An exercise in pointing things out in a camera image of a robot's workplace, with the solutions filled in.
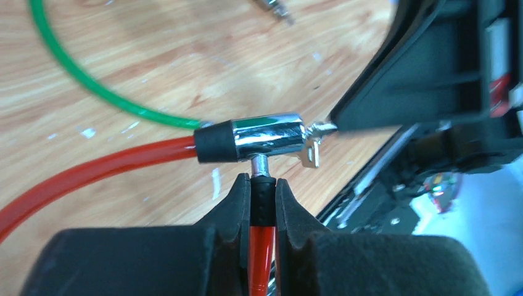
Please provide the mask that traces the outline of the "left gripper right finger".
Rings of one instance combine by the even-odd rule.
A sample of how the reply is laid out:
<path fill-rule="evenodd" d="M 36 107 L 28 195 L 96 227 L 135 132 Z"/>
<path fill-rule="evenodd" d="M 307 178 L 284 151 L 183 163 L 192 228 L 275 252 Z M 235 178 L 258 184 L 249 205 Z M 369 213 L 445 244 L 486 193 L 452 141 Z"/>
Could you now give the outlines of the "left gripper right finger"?
<path fill-rule="evenodd" d="M 476 261 L 442 236 L 330 231 L 276 185 L 278 295 L 489 295 Z"/>

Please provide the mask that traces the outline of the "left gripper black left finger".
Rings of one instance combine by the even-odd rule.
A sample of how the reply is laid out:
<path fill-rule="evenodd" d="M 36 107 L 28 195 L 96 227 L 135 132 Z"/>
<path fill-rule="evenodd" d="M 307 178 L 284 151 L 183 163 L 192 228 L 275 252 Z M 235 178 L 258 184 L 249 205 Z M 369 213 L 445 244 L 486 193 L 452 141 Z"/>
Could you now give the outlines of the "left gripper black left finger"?
<path fill-rule="evenodd" d="M 192 225 L 76 228 L 46 244 L 22 295 L 247 295 L 250 178 Z"/>

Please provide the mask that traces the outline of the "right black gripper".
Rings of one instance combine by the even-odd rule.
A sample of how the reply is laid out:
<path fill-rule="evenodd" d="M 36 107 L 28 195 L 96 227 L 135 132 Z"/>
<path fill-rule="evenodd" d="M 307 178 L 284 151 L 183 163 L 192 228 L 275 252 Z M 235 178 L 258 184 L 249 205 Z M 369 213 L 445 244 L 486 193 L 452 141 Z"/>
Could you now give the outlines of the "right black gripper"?
<path fill-rule="evenodd" d="M 329 114 L 339 131 L 444 121 L 417 172 L 490 172 L 522 155 L 521 1 L 398 1 L 390 30 Z"/>

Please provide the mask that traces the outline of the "red cable lock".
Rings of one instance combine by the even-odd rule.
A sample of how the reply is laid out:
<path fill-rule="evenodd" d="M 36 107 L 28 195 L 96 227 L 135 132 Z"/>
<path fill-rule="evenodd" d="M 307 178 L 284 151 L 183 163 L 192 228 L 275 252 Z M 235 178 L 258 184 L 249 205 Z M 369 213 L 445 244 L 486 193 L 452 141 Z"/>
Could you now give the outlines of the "red cable lock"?
<path fill-rule="evenodd" d="M 276 180 L 268 157 L 305 146 L 306 128 L 295 113 L 225 121 L 192 136 L 146 144 L 83 163 L 31 188 L 1 210 L 1 238 L 55 200 L 127 171 L 195 157 L 200 163 L 250 161 L 247 295 L 266 295 L 276 230 Z"/>

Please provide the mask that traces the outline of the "keys for green lock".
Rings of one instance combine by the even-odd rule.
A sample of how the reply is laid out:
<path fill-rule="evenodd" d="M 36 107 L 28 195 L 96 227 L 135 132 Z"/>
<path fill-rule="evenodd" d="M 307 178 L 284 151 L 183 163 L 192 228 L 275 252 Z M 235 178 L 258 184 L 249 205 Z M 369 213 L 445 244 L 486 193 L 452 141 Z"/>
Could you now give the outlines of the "keys for green lock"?
<path fill-rule="evenodd" d="M 295 23 L 287 6 L 279 0 L 254 0 L 262 9 L 272 12 L 274 17 L 278 20 L 286 22 L 288 25 Z"/>

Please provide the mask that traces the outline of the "green cable lock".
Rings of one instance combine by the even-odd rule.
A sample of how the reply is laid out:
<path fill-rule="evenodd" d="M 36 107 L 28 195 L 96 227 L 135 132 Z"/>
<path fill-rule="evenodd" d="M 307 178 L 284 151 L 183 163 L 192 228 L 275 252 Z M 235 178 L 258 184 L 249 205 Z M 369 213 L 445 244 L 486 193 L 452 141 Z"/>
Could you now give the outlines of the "green cable lock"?
<path fill-rule="evenodd" d="M 51 56 L 53 56 L 56 62 L 63 67 L 71 78 L 105 103 L 130 115 L 174 128 L 196 130 L 212 125 L 210 121 L 179 117 L 154 111 L 106 88 L 105 85 L 83 70 L 63 48 L 51 27 L 44 2 L 34 0 L 28 1 L 27 3 L 35 28 Z"/>

